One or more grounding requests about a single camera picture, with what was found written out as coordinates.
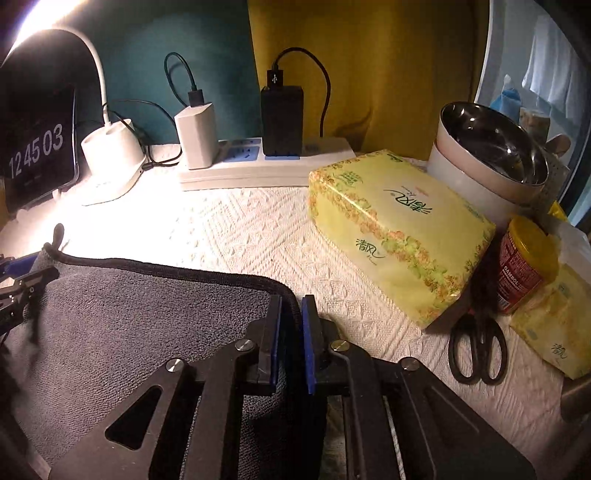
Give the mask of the grey microfibre towel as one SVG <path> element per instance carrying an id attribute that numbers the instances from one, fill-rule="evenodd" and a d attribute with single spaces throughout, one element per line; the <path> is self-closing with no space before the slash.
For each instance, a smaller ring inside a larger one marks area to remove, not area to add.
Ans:
<path id="1" fill-rule="evenodd" d="M 13 415 L 50 467 L 166 360 L 201 360 L 242 338 L 273 296 L 281 354 L 294 343 L 297 300 L 270 278 L 78 258 L 52 245 L 34 266 L 58 276 L 9 335 L 7 360 Z"/>

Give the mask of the black scissors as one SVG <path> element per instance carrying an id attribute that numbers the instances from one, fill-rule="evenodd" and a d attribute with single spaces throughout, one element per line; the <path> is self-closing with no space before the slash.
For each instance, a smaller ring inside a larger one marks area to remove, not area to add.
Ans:
<path id="1" fill-rule="evenodd" d="M 465 375 L 460 367 L 458 349 L 460 341 L 467 337 L 470 341 L 472 372 Z M 492 373 L 494 343 L 500 350 L 500 365 L 496 374 Z M 501 384 L 507 374 L 509 353 L 506 337 L 499 323 L 490 314 L 486 301 L 471 295 L 469 307 L 454 324 L 448 344 L 448 361 L 456 381 L 464 385 L 483 382 L 489 386 Z"/>

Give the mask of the white textured table cloth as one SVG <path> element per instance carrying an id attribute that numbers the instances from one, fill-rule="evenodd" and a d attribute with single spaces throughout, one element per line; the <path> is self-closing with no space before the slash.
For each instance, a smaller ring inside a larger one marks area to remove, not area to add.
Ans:
<path id="1" fill-rule="evenodd" d="M 418 329 L 352 262 L 325 241 L 308 217 L 304 188 L 184 191 L 175 167 L 141 175 L 121 198 L 89 206 L 81 183 L 57 200 L 20 212 L 1 231 L 1 251 L 38 251 L 57 224 L 66 254 L 128 258 L 198 270 L 266 276 L 318 310 L 370 354 L 427 365 L 534 465 L 541 479 L 590 475 L 590 421 L 560 412 L 563 375 L 506 329 L 510 365 L 497 386 L 462 385 L 448 361 L 453 317 Z"/>

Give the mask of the tablet showing clock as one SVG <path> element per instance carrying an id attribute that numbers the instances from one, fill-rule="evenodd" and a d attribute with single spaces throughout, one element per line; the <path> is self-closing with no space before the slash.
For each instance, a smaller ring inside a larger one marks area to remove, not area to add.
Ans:
<path id="1" fill-rule="evenodd" d="M 77 92 L 72 85 L 25 95 L 1 126 L 1 177 L 8 213 L 30 207 L 76 183 Z"/>

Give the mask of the white desk lamp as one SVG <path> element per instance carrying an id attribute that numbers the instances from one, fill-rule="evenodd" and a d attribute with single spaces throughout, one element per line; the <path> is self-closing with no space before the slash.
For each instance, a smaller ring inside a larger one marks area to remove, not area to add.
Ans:
<path id="1" fill-rule="evenodd" d="M 90 176 L 65 195 L 67 202 L 91 206 L 124 196 L 139 179 L 146 156 L 130 130 L 131 124 L 110 121 L 104 69 L 96 48 L 84 33 L 62 23 L 80 4 L 79 1 L 37 1 L 26 14 L 11 49 L 16 50 L 38 32 L 60 30 L 81 40 L 91 55 L 98 76 L 102 125 L 81 141 Z"/>

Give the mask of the small yellow tissue pack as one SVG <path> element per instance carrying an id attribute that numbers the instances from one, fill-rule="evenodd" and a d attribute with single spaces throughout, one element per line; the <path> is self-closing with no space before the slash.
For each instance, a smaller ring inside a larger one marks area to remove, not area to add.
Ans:
<path id="1" fill-rule="evenodd" d="M 576 380 L 590 373 L 590 285 L 570 266 L 513 314 L 511 328 L 547 363 Z"/>

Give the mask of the red jar yellow lid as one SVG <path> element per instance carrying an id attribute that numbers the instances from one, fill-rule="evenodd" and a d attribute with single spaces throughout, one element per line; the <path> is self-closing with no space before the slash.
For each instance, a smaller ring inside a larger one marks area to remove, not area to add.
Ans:
<path id="1" fill-rule="evenodd" d="M 532 220 L 514 216 L 501 240 L 498 311 L 511 314 L 558 273 L 554 241 Z"/>

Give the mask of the white bowl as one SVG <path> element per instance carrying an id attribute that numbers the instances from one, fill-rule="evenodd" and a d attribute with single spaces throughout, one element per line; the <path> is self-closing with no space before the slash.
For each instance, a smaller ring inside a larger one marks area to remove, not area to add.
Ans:
<path id="1" fill-rule="evenodd" d="M 505 231 L 515 215 L 531 215 L 531 205 L 517 194 L 510 181 L 480 162 L 471 154 L 462 154 L 456 165 L 434 142 L 427 164 L 427 172 L 468 201 L 478 212 Z"/>

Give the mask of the white USB charger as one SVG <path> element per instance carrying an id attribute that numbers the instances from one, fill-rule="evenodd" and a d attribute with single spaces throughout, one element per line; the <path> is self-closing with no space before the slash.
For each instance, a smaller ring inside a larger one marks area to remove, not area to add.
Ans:
<path id="1" fill-rule="evenodd" d="M 219 151 L 214 105 L 186 107 L 174 116 L 174 122 L 188 169 L 211 167 Z"/>

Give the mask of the white power strip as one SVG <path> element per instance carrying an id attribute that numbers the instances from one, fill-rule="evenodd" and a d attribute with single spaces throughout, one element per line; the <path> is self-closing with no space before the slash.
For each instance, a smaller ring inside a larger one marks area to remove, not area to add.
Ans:
<path id="1" fill-rule="evenodd" d="M 179 174 L 185 191 L 230 188 L 305 187 L 308 174 L 355 155 L 344 138 L 319 138 L 304 143 L 299 156 L 263 154 L 263 139 L 222 140 L 211 166 L 183 168 Z"/>

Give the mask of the black power adapter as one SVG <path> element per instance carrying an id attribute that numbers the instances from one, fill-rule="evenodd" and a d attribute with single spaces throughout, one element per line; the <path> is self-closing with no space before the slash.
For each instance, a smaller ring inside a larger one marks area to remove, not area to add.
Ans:
<path id="1" fill-rule="evenodd" d="M 301 86 L 264 87 L 260 92 L 263 154 L 299 156 L 303 149 L 304 90 Z"/>

